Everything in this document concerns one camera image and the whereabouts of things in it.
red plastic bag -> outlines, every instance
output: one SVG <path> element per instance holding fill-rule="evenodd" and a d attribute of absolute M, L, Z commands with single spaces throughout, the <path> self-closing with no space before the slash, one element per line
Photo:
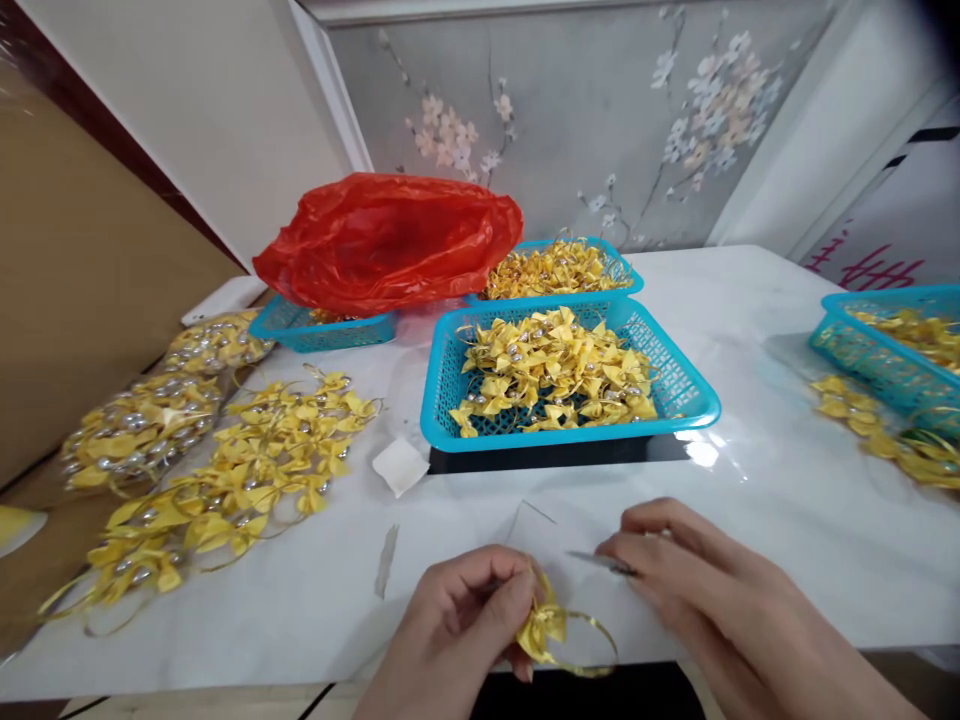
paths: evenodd
<path fill-rule="evenodd" d="M 304 195 L 253 266 L 297 305 L 369 317 L 480 292 L 522 235 L 517 204 L 479 185 L 354 173 Z"/>

plastic basket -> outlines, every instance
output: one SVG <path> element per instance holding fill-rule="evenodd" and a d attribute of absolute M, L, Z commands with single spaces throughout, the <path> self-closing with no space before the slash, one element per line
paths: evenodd
<path fill-rule="evenodd" d="M 396 334 L 396 325 L 396 312 L 317 325 L 310 317 L 310 308 L 277 296 L 253 321 L 250 334 L 261 340 L 276 340 L 294 352 L 321 352 L 388 342 Z"/>
<path fill-rule="evenodd" d="M 960 377 L 850 315 L 891 317 L 910 309 L 960 322 L 960 285 L 828 295 L 823 308 L 827 314 L 810 336 L 815 351 L 912 423 L 960 436 Z"/>
<path fill-rule="evenodd" d="M 716 422 L 720 417 L 717 394 L 646 308 L 627 297 L 616 297 L 607 301 L 596 301 L 588 297 L 576 295 L 552 299 L 501 300 L 491 302 L 489 306 L 455 310 L 441 317 L 433 336 L 430 367 L 420 414 L 420 428 L 430 444 L 444 452 L 500 450 L 663 435 L 702 428 Z M 467 346 L 463 340 L 456 337 L 457 328 L 479 325 L 487 329 L 496 318 L 517 322 L 529 317 L 531 313 L 556 310 L 561 305 L 573 310 L 584 327 L 596 327 L 604 320 L 608 328 L 619 328 L 617 334 L 628 339 L 632 349 L 646 354 L 650 362 L 660 368 L 661 374 L 653 383 L 652 395 L 657 413 L 664 419 L 576 430 L 524 433 L 518 427 L 511 428 L 513 411 L 505 410 L 494 418 L 474 418 L 474 427 L 480 436 L 461 438 L 460 426 L 450 416 L 449 411 L 460 405 L 460 401 L 467 395 L 471 381 L 480 375 L 480 372 L 460 372 L 466 359 Z M 543 414 L 543 401 L 537 404 L 534 412 Z"/>
<path fill-rule="evenodd" d="M 603 251 L 604 255 L 604 266 L 603 272 L 608 277 L 613 278 L 614 280 L 624 280 L 630 279 L 630 284 L 627 287 L 618 288 L 616 290 L 604 290 L 603 292 L 596 293 L 569 293 L 561 294 L 551 297 L 562 297 L 568 298 L 576 295 L 578 298 L 589 298 L 591 301 L 602 301 L 602 300 L 612 300 L 615 297 L 621 297 L 623 295 L 632 295 L 633 293 L 640 292 L 643 289 L 643 278 L 640 277 L 640 273 L 633 269 L 633 267 L 626 260 L 623 259 L 623 256 L 616 251 L 616 249 L 608 243 L 606 240 L 601 240 L 600 238 L 585 238 L 587 245 L 589 247 L 599 247 Z M 548 247 L 553 245 L 556 240 L 531 240 L 530 242 L 520 243 L 514 248 L 514 252 L 520 253 L 521 255 L 529 255 L 537 250 L 543 251 Z M 538 298 L 513 298 L 515 300 L 523 299 L 538 299 Z M 472 294 L 467 295 L 465 300 L 468 305 L 483 305 L 488 302 L 501 302 L 500 300 L 481 300 L 479 295 Z"/>

scissors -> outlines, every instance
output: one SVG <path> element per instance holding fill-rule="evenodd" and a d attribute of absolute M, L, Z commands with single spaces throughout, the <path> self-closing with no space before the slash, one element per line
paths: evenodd
<path fill-rule="evenodd" d="M 579 550 L 568 550 L 567 555 L 576 558 L 577 560 L 583 560 L 593 565 L 606 568 L 615 575 L 623 575 L 624 577 L 637 577 L 639 574 L 626 563 L 622 563 L 619 560 L 614 560 L 613 558 L 609 558 L 604 555 L 591 555 L 590 553 L 580 552 Z"/>

hand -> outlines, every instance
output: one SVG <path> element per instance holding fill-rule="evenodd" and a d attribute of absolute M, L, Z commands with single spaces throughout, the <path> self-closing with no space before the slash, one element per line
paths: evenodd
<path fill-rule="evenodd" d="M 728 720 L 924 717 L 779 567 L 686 505 L 637 505 L 620 528 L 597 553 L 638 571 L 630 582 L 690 651 Z"/>
<path fill-rule="evenodd" d="M 530 558 L 499 545 L 427 568 L 354 720 L 465 720 L 501 657 L 530 682 L 513 641 L 535 586 Z"/>

wallpaper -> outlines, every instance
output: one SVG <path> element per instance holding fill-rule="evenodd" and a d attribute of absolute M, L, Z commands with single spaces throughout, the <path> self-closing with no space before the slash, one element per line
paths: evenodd
<path fill-rule="evenodd" d="M 374 168 L 514 197 L 527 239 L 699 247 L 831 2 L 636 4 L 328 31 Z"/>

